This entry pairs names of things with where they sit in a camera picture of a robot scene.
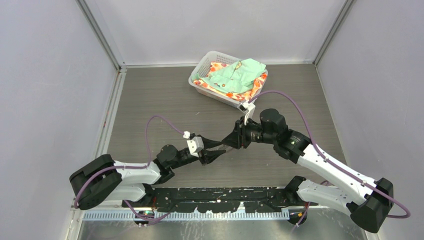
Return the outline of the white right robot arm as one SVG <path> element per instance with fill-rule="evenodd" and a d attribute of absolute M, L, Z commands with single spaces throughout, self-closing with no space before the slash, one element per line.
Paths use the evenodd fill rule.
<path fill-rule="evenodd" d="M 302 201 L 317 203 L 348 215 L 360 228 L 377 233 L 392 209 L 394 186 L 382 177 L 375 180 L 361 174 L 315 147 L 306 135 L 290 129 L 276 109 L 263 110 L 260 122 L 241 117 L 222 143 L 234 149 L 250 143 L 271 144 L 283 159 L 303 166 L 335 187 L 323 186 L 295 176 L 286 186 L 285 198 L 291 205 Z"/>

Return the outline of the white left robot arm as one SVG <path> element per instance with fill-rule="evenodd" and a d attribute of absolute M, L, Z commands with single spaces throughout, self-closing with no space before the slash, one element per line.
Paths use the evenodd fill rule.
<path fill-rule="evenodd" d="M 148 207 L 153 202 L 152 185 L 174 177 L 173 170 L 193 162 L 208 165 L 227 152 L 219 141 L 194 135 L 178 150 L 164 145 L 148 163 L 126 163 L 103 154 L 70 175 L 75 194 L 74 208 L 89 210 L 106 201 L 126 200 Z"/>

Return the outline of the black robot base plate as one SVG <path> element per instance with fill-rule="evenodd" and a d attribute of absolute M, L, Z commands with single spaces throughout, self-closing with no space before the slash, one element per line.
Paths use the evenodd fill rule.
<path fill-rule="evenodd" d="M 181 187 L 152 188 L 133 208 L 152 208 L 161 213 L 234 213 L 244 206 L 247 213 L 276 213 L 306 202 L 278 187 Z"/>

